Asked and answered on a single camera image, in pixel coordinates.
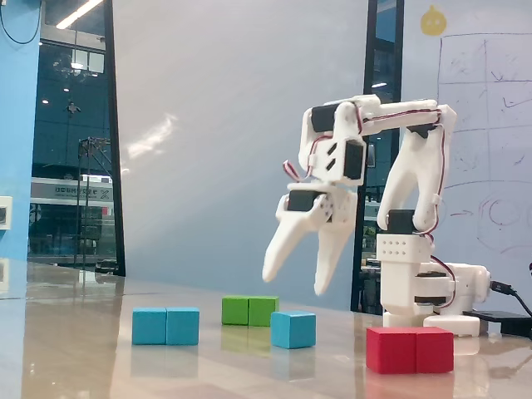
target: ventilation holes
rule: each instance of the ventilation holes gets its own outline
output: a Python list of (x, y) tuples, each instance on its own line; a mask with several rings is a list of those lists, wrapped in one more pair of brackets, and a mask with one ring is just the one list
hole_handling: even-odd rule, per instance
[(327, 165), (327, 170), (330, 170), (333, 168), (334, 164), (336, 164), (336, 158), (334, 160), (332, 160), (331, 162), (329, 162), (329, 165)]
[(337, 145), (336, 143), (334, 143), (334, 144), (332, 145), (332, 147), (329, 148), (329, 151), (327, 151), (327, 153), (328, 153), (329, 155), (331, 155), (331, 154), (334, 152), (334, 150), (336, 150), (336, 147), (338, 147), (338, 145)]

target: table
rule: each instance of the table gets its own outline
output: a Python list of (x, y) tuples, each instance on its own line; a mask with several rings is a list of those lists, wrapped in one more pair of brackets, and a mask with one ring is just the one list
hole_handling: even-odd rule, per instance
[[(462, 338), (445, 375), (379, 376), (365, 367), (378, 316), (307, 308), (318, 344), (271, 347), (268, 328), (220, 325), (224, 293), (10, 261), (0, 285), (0, 387), (6, 399), (525, 398), (532, 343)], [(194, 306), (198, 347), (132, 347), (135, 307)]]

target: blue block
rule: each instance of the blue block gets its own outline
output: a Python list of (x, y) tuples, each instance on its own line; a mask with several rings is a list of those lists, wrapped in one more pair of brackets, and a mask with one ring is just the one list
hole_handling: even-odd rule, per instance
[(165, 345), (166, 309), (133, 309), (131, 342), (133, 345)]
[(273, 312), (272, 345), (285, 349), (316, 345), (316, 315), (309, 312)]
[(166, 345), (197, 345), (199, 338), (198, 308), (166, 309)]

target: red cube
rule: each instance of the red cube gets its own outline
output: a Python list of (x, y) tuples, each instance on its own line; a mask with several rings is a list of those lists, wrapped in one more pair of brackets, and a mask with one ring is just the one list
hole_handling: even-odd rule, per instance
[(379, 374), (416, 373), (416, 328), (368, 328), (366, 365)]
[(454, 336), (438, 327), (419, 328), (416, 335), (416, 372), (452, 372)]

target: green cube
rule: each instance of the green cube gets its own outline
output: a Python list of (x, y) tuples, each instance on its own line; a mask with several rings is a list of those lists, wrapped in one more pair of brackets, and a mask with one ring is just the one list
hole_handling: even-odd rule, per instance
[(226, 296), (222, 298), (222, 324), (248, 325), (249, 297)]
[(279, 297), (250, 297), (248, 324), (254, 327), (269, 327), (273, 312), (279, 310)]

